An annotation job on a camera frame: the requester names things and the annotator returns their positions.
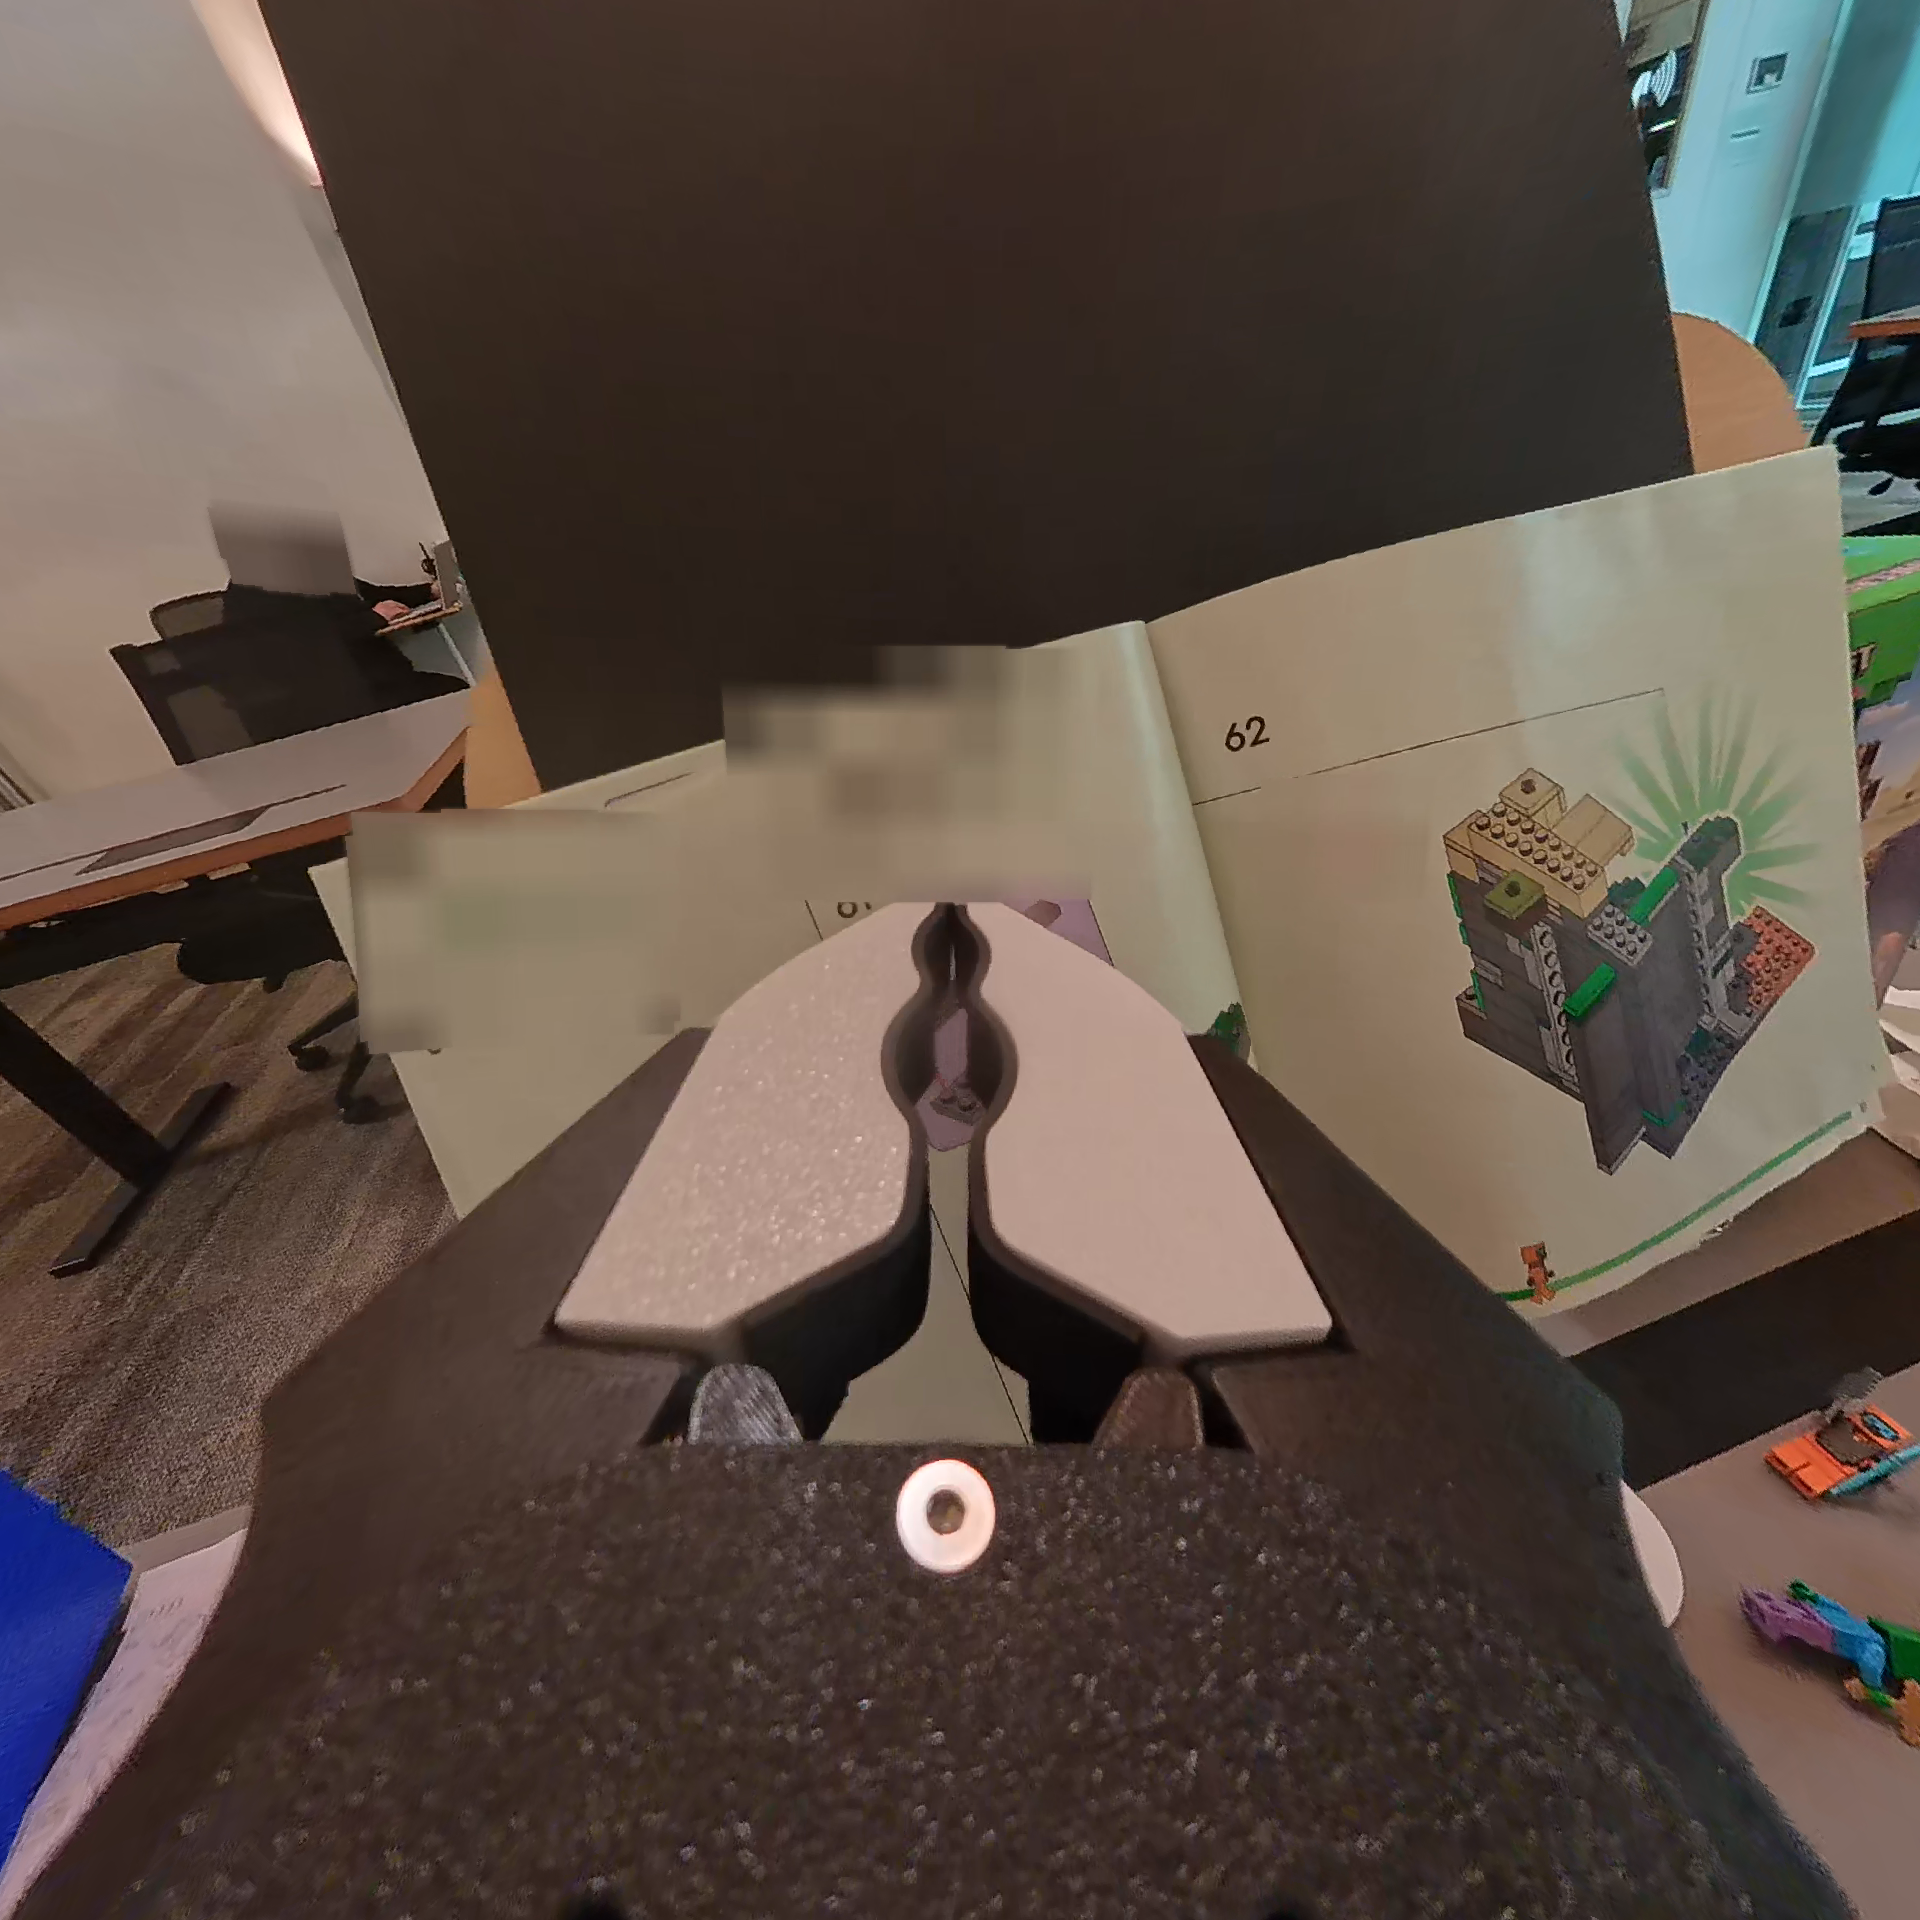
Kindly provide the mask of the black office chair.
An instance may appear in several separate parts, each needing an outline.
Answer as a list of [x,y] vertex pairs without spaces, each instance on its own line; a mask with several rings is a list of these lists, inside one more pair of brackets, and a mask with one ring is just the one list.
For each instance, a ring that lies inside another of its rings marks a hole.
[[1917,437],[1917,197],[1878,202],[1869,250],[1831,303],[1808,393],[1820,399],[1813,446],[1834,446],[1843,475],[1877,475],[1871,494],[1915,482]]
[[[337,727],[308,725],[288,701],[253,681],[240,638],[223,632],[220,595],[159,608],[153,642],[110,652],[178,766]],[[181,943],[181,974],[199,984],[257,980],[275,992],[296,972],[341,958],[308,877],[341,849],[338,843],[317,843],[246,870],[242,890],[228,896],[230,907],[210,931]]]

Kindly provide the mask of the blue plastic bin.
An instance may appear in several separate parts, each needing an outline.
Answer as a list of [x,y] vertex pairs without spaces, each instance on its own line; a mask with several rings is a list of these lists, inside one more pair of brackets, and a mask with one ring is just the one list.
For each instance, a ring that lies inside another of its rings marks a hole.
[[1,1854],[12,1844],[124,1612],[124,1558],[1,1475]]

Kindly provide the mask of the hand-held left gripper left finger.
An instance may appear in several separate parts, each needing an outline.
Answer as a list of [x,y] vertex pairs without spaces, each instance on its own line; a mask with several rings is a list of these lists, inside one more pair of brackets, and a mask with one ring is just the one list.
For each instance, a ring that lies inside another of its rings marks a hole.
[[924,1174],[941,920],[930,900],[875,907],[716,1018],[560,1333],[743,1352],[753,1320],[880,1249]]

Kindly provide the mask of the black backing board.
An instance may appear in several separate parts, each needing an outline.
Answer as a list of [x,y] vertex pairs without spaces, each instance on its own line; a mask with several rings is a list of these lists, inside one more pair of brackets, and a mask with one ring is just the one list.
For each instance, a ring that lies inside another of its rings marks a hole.
[[263,6],[546,787],[1692,473],[1611,6]]

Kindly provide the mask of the white lamp base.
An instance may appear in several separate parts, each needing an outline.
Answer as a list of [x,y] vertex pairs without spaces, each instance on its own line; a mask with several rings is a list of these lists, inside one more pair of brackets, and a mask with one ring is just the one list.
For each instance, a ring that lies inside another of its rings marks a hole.
[[1647,1501],[1624,1483],[1618,1486],[1618,1504],[1653,1608],[1659,1623],[1671,1629],[1687,1600],[1687,1578],[1677,1547]]

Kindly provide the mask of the pile of colourful brick figures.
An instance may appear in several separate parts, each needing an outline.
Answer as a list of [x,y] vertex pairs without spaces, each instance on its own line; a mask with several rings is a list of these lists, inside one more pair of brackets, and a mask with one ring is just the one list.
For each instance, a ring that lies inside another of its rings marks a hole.
[[1771,1661],[1818,1679],[1849,1717],[1917,1747],[1915,1364],[1846,1374],[1763,1445],[1759,1575],[1737,1619]]

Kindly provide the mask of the wooden office table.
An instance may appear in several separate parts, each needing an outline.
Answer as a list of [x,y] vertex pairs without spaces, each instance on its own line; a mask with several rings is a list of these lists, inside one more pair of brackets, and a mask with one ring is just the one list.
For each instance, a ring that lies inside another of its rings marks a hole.
[[[178,913],[192,881],[337,843],[362,811],[419,811],[462,766],[467,727],[469,695],[447,694],[8,811],[1,930],[145,903]],[[12,1008],[1,1073],[116,1177],[52,1261],[58,1281],[107,1257],[230,1101],[230,1086],[212,1083],[159,1130],[141,1127]]]

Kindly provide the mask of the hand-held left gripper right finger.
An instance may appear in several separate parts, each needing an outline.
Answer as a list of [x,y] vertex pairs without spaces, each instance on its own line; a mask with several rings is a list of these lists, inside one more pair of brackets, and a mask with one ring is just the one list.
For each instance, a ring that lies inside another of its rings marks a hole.
[[964,924],[972,1038],[1001,1047],[972,1136],[984,1243],[1156,1363],[1325,1346],[1332,1315],[1182,1021],[1005,905]]

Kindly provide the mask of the green toy box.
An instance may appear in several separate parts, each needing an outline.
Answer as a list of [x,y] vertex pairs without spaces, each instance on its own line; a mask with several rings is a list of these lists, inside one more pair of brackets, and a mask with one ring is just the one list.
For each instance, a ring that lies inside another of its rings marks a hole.
[[1865,877],[1917,823],[1917,537],[1841,543]]

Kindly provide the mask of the open instruction booklet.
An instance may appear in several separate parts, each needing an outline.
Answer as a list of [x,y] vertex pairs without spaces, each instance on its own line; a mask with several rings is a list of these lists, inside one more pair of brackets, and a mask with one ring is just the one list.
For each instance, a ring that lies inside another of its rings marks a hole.
[[323,872],[469,1211],[668,1033],[875,907],[1090,907],[1496,1296],[1629,1286],[1867,1134],[1825,448],[1150,623],[729,694],[723,746],[362,813]]

